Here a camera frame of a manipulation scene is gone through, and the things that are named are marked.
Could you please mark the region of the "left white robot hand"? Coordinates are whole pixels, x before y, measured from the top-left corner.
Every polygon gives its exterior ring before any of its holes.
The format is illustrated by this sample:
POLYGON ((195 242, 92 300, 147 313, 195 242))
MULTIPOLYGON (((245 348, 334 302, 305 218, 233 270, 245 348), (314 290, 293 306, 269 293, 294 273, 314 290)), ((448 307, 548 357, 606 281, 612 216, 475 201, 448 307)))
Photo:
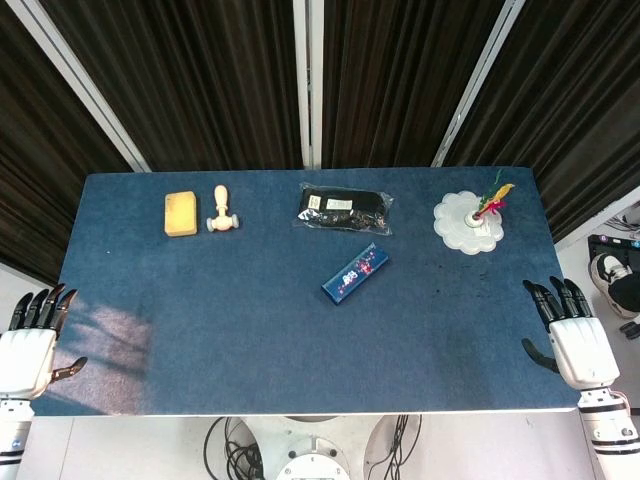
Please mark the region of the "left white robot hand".
POLYGON ((86 365, 54 366, 56 346, 77 295, 63 284, 26 293, 17 302, 8 329, 1 334, 1 399, 32 401, 52 383, 77 375, 86 365))

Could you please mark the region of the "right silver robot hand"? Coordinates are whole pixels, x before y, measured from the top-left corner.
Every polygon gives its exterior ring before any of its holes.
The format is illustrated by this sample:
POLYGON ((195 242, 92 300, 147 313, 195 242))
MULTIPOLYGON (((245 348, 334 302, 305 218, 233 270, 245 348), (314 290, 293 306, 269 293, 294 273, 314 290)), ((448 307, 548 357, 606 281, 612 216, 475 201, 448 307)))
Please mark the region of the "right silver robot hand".
POLYGON ((552 276, 550 281, 555 292, 529 280, 523 286, 541 318, 553 355, 543 355, 524 338, 521 345, 526 354, 577 391, 611 387, 620 371, 601 321, 572 280, 552 276))

